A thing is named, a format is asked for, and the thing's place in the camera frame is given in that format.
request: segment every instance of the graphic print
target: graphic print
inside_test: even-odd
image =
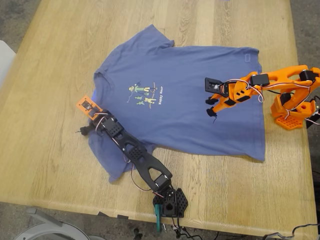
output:
[[[149,109],[151,109],[151,106],[154,105],[158,99],[155,98],[156,91],[158,88],[156,87],[155,82],[153,82],[153,86],[143,86],[141,85],[141,82],[137,82],[136,84],[129,86],[128,90],[131,92],[131,95],[129,96],[129,99],[127,103],[130,101],[130,97],[132,95],[136,95],[134,99],[138,100],[136,102],[136,105],[149,105]],[[161,101],[158,102],[159,105],[161,105],[162,102],[162,95],[160,95]]]

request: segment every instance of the table surface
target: table surface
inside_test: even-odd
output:
[[[154,195],[128,172],[109,184],[75,133],[87,123],[76,102],[92,93],[94,71],[150,24],[176,46],[257,48],[264,72],[298,63],[289,0],[42,0],[0,90],[0,201],[155,221]],[[155,150],[188,198],[183,226],[289,236],[317,222],[306,129],[276,125],[274,97],[265,93],[265,162]]]

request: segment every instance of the t-shirt sleeve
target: t-shirt sleeve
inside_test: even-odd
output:
[[[165,49],[173,47],[173,40],[169,40],[156,27],[151,24],[144,30],[138,32],[124,43],[126,47],[140,50]]]

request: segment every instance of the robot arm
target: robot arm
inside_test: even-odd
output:
[[[298,79],[289,79],[299,75]],[[320,69],[313,67],[308,70],[306,65],[289,66],[277,71],[258,74],[251,72],[240,79],[229,79],[221,82],[216,79],[205,78],[206,92],[213,93],[205,102],[215,106],[207,109],[211,117],[217,112],[234,107],[259,95],[259,102],[264,101],[262,90],[280,90],[271,106],[275,122],[287,130],[301,128],[303,121],[314,114],[316,103],[307,102],[310,93],[320,86]]]

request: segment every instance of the t-shirt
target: t-shirt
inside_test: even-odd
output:
[[[153,25],[116,47],[94,74],[92,99],[108,109],[151,153],[166,146],[199,155],[265,158],[262,104],[257,96],[209,117],[205,78],[222,82],[261,72],[251,47],[173,47]],[[89,146],[110,181],[131,168],[107,136],[89,134]]]

